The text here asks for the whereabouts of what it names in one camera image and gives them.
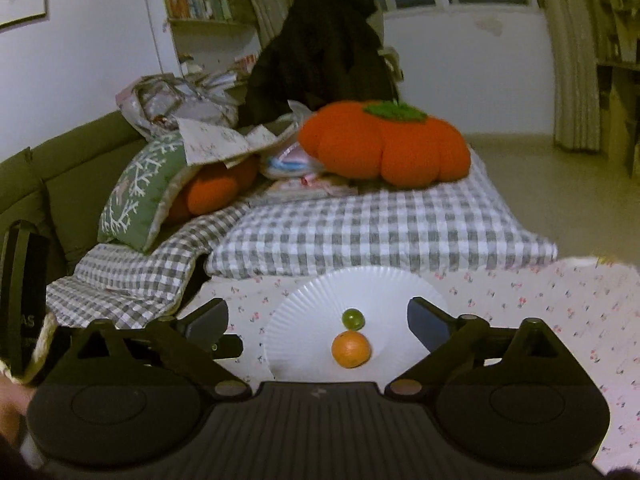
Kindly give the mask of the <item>person's left hand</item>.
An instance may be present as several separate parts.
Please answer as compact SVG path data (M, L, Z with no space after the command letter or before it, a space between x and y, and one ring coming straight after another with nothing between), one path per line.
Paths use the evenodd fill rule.
M21 419L26 415L30 401L36 392L30 385L16 384L6 375L0 382L1 435L10 445L16 445L20 434Z

